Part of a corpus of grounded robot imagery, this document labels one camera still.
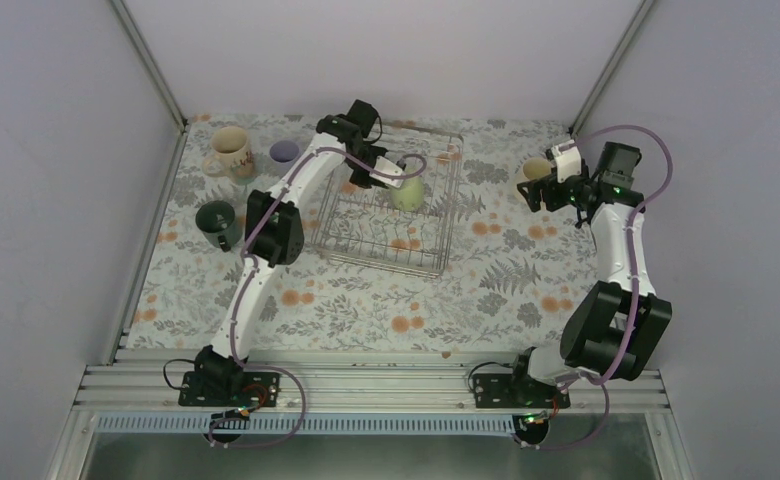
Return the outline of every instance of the green mug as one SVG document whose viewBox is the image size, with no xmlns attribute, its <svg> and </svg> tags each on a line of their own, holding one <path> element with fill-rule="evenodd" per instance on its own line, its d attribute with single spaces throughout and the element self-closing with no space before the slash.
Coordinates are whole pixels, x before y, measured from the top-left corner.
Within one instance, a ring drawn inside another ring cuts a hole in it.
<svg viewBox="0 0 780 480">
<path fill-rule="evenodd" d="M 223 252 L 231 251 L 242 237 L 234 207 L 222 200 L 202 205 L 196 212 L 196 226 L 211 245 L 221 248 Z"/>
</svg>

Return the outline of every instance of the floral tablecloth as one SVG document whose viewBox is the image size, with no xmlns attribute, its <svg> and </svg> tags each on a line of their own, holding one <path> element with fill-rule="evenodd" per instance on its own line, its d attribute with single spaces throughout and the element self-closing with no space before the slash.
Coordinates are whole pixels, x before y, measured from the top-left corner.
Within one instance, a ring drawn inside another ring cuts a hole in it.
<svg viewBox="0 0 780 480">
<path fill-rule="evenodd" d="M 249 192 L 278 180 L 269 147 L 292 139 L 304 148 L 317 120 L 301 115 L 194 119 L 128 348 L 201 348 L 210 342 L 226 318 L 243 267 L 237 253 L 207 243 L 195 227 L 196 210 L 226 200 L 244 222 Z M 560 338 L 595 282 L 589 227 L 575 229 L 571 209 L 530 212 L 513 195 L 513 177 L 527 158 L 566 139 L 564 127 L 466 119 L 407 123 L 464 137 L 458 220 L 446 271 L 435 280 L 414 278 L 330 262 L 307 248 L 267 299 L 254 327 L 253 348 L 517 351 Z M 226 125 L 249 131 L 258 172 L 249 185 L 235 186 L 200 170 L 211 154 L 211 135 Z M 316 208 L 304 210 L 305 228 L 318 228 Z"/>
</svg>

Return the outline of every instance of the metal dish rack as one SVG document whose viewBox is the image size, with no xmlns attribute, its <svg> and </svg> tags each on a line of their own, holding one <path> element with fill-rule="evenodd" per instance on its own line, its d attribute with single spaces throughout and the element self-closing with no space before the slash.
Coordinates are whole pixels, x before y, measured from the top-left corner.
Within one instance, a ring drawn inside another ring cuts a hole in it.
<svg viewBox="0 0 780 480">
<path fill-rule="evenodd" d="M 396 162 L 406 153 L 426 158 L 424 202 L 412 212 L 393 207 L 390 191 L 363 190 L 338 169 L 330 178 L 319 209 L 319 228 L 311 243 L 326 258 L 427 278 L 439 277 L 449 261 L 455 197 L 463 161 L 457 133 L 400 123 L 384 126 L 377 143 Z M 407 170 L 417 167 L 410 160 Z"/>
</svg>

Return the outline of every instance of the dish rack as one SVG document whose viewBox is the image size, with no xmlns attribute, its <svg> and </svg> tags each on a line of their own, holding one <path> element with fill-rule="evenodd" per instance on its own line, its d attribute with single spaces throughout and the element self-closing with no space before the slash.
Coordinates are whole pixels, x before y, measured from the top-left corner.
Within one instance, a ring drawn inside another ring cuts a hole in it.
<svg viewBox="0 0 780 480">
<path fill-rule="evenodd" d="M 329 178 L 319 208 L 319 227 L 311 243 L 323 257 L 427 278 L 439 277 L 449 261 L 455 198 L 463 161 L 457 133 L 404 123 L 383 127 L 376 143 L 397 162 L 418 153 L 426 159 L 424 202 L 412 212 L 393 207 L 390 191 L 361 189 L 349 183 L 351 171 L 339 168 Z M 417 159 L 407 160 L 414 171 Z"/>
</svg>

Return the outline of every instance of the floral pattern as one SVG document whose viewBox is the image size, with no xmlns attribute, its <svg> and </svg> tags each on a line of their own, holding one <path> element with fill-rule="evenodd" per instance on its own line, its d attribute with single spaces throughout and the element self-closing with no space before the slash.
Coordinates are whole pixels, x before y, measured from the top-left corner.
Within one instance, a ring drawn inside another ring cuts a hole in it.
<svg viewBox="0 0 780 480">
<path fill-rule="evenodd" d="M 317 120 L 302 115 L 194 119 L 134 316 L 130 348 L 201 348 L 210 342 L 226 318 L 242 264 L 236 249 L 223 253 L 207 243 L 195 227 L 196 210 L 226 200 L 245 222 L 249 193 L 278 180 L 269 147 L 291 139 L 304 149 Z M 595 282 L 589 227 L 576 229 L 570 209 L 530 212 L 513 195 L 510 179 L 527 158 L 565 140 L 565 128 L 507 120 L 402 123 L 464 137 L 445 272 L 433 280 L 409 277 L 332 262 L 308 247 L 266 300 L 253 327 L 254 348 L 458 352 L 522 350 L 559 340 Z M 200 170 L 211 153 L 211 135 L 226 125 L 249 131 L 257 175 L 248 185 L 209 178 Z M 307 238 L 320 227 L 318 209 L 317 202 L 302 211 Z"/>
</svg>

